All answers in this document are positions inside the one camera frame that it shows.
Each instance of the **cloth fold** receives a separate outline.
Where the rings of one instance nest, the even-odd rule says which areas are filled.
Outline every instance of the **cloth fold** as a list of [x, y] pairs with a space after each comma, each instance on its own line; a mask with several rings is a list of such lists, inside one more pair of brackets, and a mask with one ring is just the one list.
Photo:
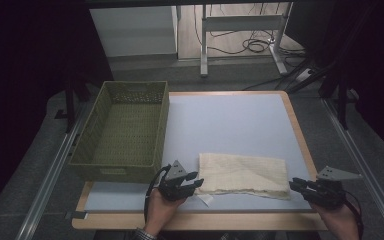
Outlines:
[[197, 194], [247, 193], [290, 199], [286, 163], [283, 159], [217, 153], [201, 153]]

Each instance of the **black curtain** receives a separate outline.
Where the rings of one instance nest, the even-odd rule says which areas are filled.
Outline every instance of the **black curtain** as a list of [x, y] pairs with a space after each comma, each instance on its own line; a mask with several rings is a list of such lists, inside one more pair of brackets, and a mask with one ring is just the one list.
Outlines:
[[340, 71], [346, 74], [348, 87], [359, 95], [357, 111], [384, 140], [384, 1], [336, 1], [324, 48], [316, 60], [320, 66], [326, 66], [335, 59], [361, 7], [368, 2], [375, 2], [376, 6], [346, 54]]
[[89, 10], [66, 1], [0, 1], [0, 192], [68, 81], [112, 80]]

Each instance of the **sleeve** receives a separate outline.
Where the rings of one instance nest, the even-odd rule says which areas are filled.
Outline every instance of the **sleeve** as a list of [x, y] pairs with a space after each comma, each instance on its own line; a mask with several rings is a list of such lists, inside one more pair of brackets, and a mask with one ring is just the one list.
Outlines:
[[148, 234], [143, 229], [137, 228], [131, 240], [157, 240], [157, 238]]

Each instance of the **wicker basket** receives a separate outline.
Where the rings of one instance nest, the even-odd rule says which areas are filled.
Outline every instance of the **wicker basket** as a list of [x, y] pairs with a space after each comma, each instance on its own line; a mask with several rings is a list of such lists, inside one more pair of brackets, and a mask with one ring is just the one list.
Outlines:
[[167, 82], [104, 82], [69, 165], [86, 181], [151, 182], [168, 109]]

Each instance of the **cable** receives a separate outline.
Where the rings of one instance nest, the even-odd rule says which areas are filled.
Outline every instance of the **cable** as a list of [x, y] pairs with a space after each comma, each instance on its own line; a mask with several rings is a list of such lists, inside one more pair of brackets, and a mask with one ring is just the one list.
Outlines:
[[155, 182], [157, 181], [157, 178], [160, 176], [160, 174], [163, 171], [168, 171], [170, 168], [171, 168], [171, 165], [169, 164], [161, 168], [160, 170], [158, 170], [158, 172], [155, 174], [154, 178], [152, 179], [151, 183], [149, 184], [148, 190], [146, 191], [146, 194], [145, 194], [145, 203], [143, 206], [143, 216], [145, 217], [145, 223], [148, 217], [149, 197], [151, 196], [152, 189], [154, 189]]
[[288, 85], [286, 85], [286, 87], [283, 89], [283, 91], [286, 91], [288, 88], [289, 88], [289, 86], [291, 86], [291, 84], [295, 81], [295, 79], [298, 77], [298, 74], [299, 74], [299, 72], [297, 72], [296, 74], [295, 74], [295, 77], [293, 77], [292, 79], [291, 79], [291, 81], [289, 81], [289, 83], [288, 83]]
[[358, 210], [360, 211], [360, 215], [363, 215], [363, 210], [361, 209], [360, 201], [358, 201], [357, 197], [348, 191], [344, 190], [344, 192], [354, 198], [355, 202], [357, 203]]
[[266, 14], [267, 5], [268, 5], [268, 3], [266, 3], [265, 6], [264, 6], [264, 3], [263, 3], [263, 5], [261, 5], [260, 15], [265, 15]]
[[220, 4], [220, 11], [223, 13], [223, 16], [226, 15], [226, 14], [224, 14], [223, 9], [221, 9], [221, 4]]
[[305, 52], [305, 48], [303, 48], [303, 49], [285, 49], [285, 48], [279, 47], [279, 49], [281, 49], [285, 52]]
[[363, 218], [362, 218], [362, 213], [361, 213], [361, 208], [359, 207], [360, 209], [360, 212], [354, 207], [354, 205], [352, 205], [352, 203], [350, 203], [347, 199], [345, 199], [344, 201], [344, 204], [345, 206], [347, 206], [349, 208], [349, 210], [354, 214], [354, 217], [355, 217], [355, 221], [357, 223], [357, 228], [358, 228], [358, 237], [359, 239], [363, 239], [363, 232], [364, 232], [364, 224], [363, 224]]
[[279, 6], [280, 6], [280, 3], [277, 3], [276, 14], [277, 14], [277, 11], [279, 11]]
[[295, 69], [293, 69], [291, 72], [289, 72], [285, 76], [282, 76], [282, 77], [279, 77], [279, 78], [275, 78], [275, 79], [271, 79], [271, 80], [268, 80], [268, 81], [265, 81], [265, 82], [262, 82], [262, 83], [258, 83], [258, 84], [246, 87], [246, 88], [242, 89], [241, 91], [248, 91], [251, 88], [258, 87], [258, 86], [261, 86], [263, 84], [268, 84], [268, 83], [280, 80], [279, 83], [274, 87], [274, 90], [277, 90], [279, 88], [279, 86], [282, 84], [282, 82], [286, 78], [290, 77], [292, 74], [295, 74], [296, 72], [298, 72], [298, 70], [302, 69], [304, 67], [304, 65], [307, 64], [308, 61], [309, 61], [309, 59], [305, 59]]
[[[212, 14], [212, 5], [210, 6], [210, 16], [211, 16], [211, 14]], [[194, 24], [195, 24], [196, 37], [198, 39], [199, 44], [202, 46], [202, 42], [201, 42], [201, 39], [199, 38], [198, 28], [197, 28], [197, 23], [196, 23], [196, 5], [194, 5]], [[210, 34], [213, 37], [220, 37], [220, 36], [232, 34], [235, 32], [238, 32], [238, 31], [230, 31], [230, 32], [219, 34], [219, 35], [213, 35], [212, 32], [210, 32]], [[267, 31], [262, 31], [262, 32], [267, 33], [271, 38], [273, 38], [273, 35], [270, 34], [269, 32], [267, 32]], [[257, 54], [262, 53], [268, 48], [270, 43], [268, 41], [265, 41], [265, 40], [255, 39], [256, 33], [257, 33], [257, 31], [252, 31], [250, 37], [242, 42], [243, 49], [239, 50], [237, 52], [227, 52], [227, 51], [224, 51], [224, 50], [219, 49], [219, 48], [208, 47], [208, 46], [207, 46], [207, 48], [213, 49], [213, 50], [225, 53], [225, 54], [230, 54], [230, 55], [239, 54], [239, 53], [245, 52], [246, 50], [249, 50], [250, 52], [257, 53]]]
[[285, 61], [286, 65], [288, 65], [290, 67], [298, 67], [299, 64], [298, 65], [292, 65], [291, 63], [288, 62], [288, 59], [290, 59], [290, 58], [306, 58], [306, 56], [285, 57], [284, 61]]
[[257, 4], [254, 3], [254, 5], [252, 6], [252, 8], [251, 8], [251, 9], [249, 10], [249, 12], [248, 12], [248, 15], [252, 12], [252, 9], [254, 9], [256, 5], [257, 5]]
[[[310, 61], [310, 58], [305, 58], [300, 64], [298, 64], [298, 66], [296, 66], [290, 73], [288, 73], [288, 77], [289, 76], [292, 76], [295, 74], [295, 77], [292, 78], [292, 80], [288, 83], [288, 85], [283, 89], [283, 91], [286, 91], [286, 89], [289, 88], [289, 86], [292, 84], [292, 82], [295, 80], [296, 78], [296, 75], [299, 73], [299, 70], [301, 70], [302, 68], [304, 68], [304, 66], [306, 66], [308, 64], [308, 62]], [[278, 87], [282, 84], [282, 81], [279, 82], [279, 84], [277, 84], [277, 86], [275, 87], [275, 90], [278, 89]]]

